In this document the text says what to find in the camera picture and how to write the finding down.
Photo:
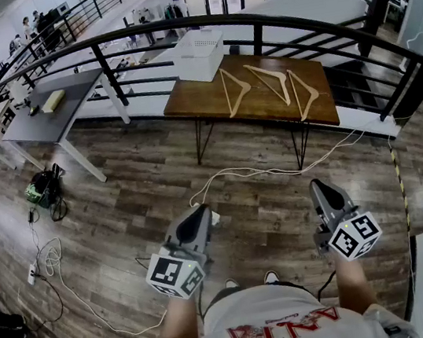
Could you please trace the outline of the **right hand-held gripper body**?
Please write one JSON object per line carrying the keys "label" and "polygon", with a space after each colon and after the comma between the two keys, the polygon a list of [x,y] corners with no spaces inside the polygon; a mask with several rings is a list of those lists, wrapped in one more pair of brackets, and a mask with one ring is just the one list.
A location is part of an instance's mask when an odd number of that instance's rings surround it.
{"label": "right hand-held gripper body", "polygon": [[347,261],[365,255],[377,243],[382,229],[370,211],[345,212],[323,222],[314,234],[318,252],[334,250]]}

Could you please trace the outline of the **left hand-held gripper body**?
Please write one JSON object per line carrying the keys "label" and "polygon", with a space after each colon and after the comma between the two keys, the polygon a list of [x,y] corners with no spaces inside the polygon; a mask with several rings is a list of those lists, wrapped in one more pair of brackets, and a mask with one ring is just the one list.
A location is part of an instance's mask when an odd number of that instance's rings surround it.
{"label": "left hand-held gripper body", "polygon": [[164,245],[159,253],[152,254],[145,281],[166,296],[191,297],[207,276],[207,245],[207,241],[188,246]]}

